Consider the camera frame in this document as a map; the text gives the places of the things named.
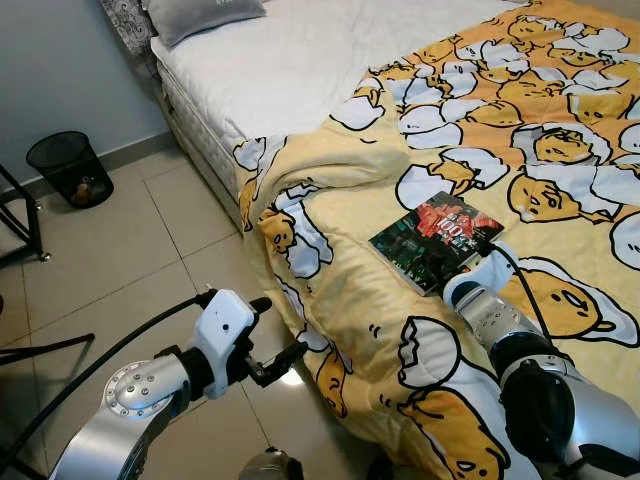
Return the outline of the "dark red cover book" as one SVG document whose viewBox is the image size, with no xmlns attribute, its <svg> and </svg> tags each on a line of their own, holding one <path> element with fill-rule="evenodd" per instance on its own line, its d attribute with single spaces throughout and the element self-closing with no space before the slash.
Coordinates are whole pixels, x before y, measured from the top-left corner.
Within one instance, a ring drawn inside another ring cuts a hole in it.
<svg viewBox="0 0 640 480">
<path fill-rule="evenodd" d="M 372 236 L 370 244 L 413 291 L 425 296 L 462 273 L 504 229 L 462 198 L 438 192 Z"/>
</svg>

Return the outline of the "yellow cartoon egg duvet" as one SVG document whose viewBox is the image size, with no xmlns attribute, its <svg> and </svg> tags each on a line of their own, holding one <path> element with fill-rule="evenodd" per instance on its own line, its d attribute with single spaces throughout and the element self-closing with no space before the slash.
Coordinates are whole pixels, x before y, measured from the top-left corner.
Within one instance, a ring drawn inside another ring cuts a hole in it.
<svg viewBox="0 0 640 480">
<path fill-rule="evenodd" d="M 244 251 L 320 401 L 393 465 L 447 480 L 403 445 L 393 340 L 407 317 L 462 328 L 370 238 L 435 193 L 504 225 L 504 301 L 586 379 L 637 407 L 640 47 L 635 20 L 531 0 L 367 70 L 312 131 L 233 148 Z"/>
</svg>

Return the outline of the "grey left robot leg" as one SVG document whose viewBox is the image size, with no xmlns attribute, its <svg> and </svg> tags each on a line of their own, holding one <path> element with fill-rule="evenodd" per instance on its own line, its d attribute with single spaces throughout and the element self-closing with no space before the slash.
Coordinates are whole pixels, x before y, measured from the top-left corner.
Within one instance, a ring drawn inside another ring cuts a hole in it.
<svg viewBox="0 0 640 480">
<path fill-rule="evenodd" d="M 305 480 L 305 471 L 297 458 L 269 447 L 244 463 L 237 480 Z"/>
</svg>

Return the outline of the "thin black metal bar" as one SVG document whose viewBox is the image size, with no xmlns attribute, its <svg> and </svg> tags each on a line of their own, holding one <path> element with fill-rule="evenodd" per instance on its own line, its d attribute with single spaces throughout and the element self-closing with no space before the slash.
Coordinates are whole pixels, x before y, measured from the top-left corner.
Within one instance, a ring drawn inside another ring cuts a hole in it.
<svg viewBox="0 0 640 480">
<path fill-rule="evenodd" d="M 29 346 L 29 347 L 19 347 L 19 348 L 10 348 L 10 349 L 0 349 L 0 367 L 6 366 L 9 364 L 15 364 L 15 362 L 20 362 L 24 360 L 28 360 L 28 358 L 33 358 L 40 355 L 46 355 L 46 353 L 51 353 L 54 351 L 59 351 L 59 349 L 64 349 L 72 346 L 79 346 L 79 344 L 88 344 L 95 340 L 95 334 L 84 334 L 78 335 L 78 337 L 73 337 L 70 339 L 59 340 L 59 342 L 45 344 L 45 346 Z"/>
</svg>

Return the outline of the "orange rubbish piece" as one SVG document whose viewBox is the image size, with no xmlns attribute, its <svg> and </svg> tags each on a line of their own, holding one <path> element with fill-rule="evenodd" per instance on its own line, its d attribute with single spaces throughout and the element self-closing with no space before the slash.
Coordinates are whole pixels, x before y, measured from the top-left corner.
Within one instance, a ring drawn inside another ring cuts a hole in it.
<svg viewBox="0 0 640 480">
<path fill-rule="evenodd" d="M 76 191 L 70 196 L 70 202 L 74 205 L 92 204 L 99 197 L 100 189 L 100 184 L 95 177 L 83 175 L 76 186 Z"/>
</svg>

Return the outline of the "white quilted mattress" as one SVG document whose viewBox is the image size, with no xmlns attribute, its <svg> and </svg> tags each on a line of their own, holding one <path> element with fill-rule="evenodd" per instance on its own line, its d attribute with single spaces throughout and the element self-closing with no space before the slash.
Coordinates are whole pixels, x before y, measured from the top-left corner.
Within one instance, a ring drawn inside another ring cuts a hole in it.
<svg viewBox="0 0 640 480">
<path fill-rule="evenodd" d="M 511 0 L 265 0 L 166 46 L 148 42 L 166 120 L 221 210 L 238 221 L 233 148 L 312 131 L 372 67 L 515 8 Z"/>
</svg>

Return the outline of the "black mesh waste bin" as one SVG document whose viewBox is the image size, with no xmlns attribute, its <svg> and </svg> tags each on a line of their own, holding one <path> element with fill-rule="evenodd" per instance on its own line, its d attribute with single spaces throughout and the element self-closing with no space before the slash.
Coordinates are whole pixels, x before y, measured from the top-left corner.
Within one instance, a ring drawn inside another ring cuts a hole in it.
<svg viewBox="0 0 640 480">
<path fill-rule="evenodd" d="M 26 161 L 74 209 L 91 209 L 104 204 L 114 193 L 108 170 L 93 151 L 87 134 L 63 131 L 50 134 L 29 147 Z M 95 177 L 100 184 L 99 197 L 92 204 L 74 205 L 70 196 L 82 177 Z"/>
</svg>

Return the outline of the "grey pillow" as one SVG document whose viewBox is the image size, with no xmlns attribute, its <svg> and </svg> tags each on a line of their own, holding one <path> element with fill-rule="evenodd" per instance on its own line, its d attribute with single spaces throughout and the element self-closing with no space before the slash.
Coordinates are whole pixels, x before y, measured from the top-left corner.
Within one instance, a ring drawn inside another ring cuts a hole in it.
<svg viewBox="0 0 640 480">
<path fill-rule="evenodd" d="M 142 0 L 142 8 L 166 47 L 206 29 L 268 14 L 262 0 Z"/>
</svg>

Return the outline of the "black metal rack frame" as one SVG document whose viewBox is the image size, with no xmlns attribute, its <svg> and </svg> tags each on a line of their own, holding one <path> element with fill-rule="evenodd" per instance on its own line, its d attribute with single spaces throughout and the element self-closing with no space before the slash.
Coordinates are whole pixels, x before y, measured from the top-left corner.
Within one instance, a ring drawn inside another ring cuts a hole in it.
<svg viewBox="0 0 640 480">
<path fill-rule="evenodd" d="M 5 183 L 13 187 L 12 192 L 17 193 L 19 200 L 23 202 L 24 209 L 26 209 L 26 221 L 20 221 L 18 216 L 6 205 L 6 200 L 0 198 L 0 224 L 3 224 L 15 238 L 22 242 L 22 246 L 0 253 L 0 268 L 18 264 L 18 262 L 27 259 L 36 259 L 40 262 L 49 261 L 51 253 L 46 251 L 44 247 L 44 238 L 42 238 L 42 230 L 40 223 L 38 223 L 38 212 L 42 210 L 42 205 L 4 165 L 0 165 L 0 179 L 4 179 Z"/>
</svg>

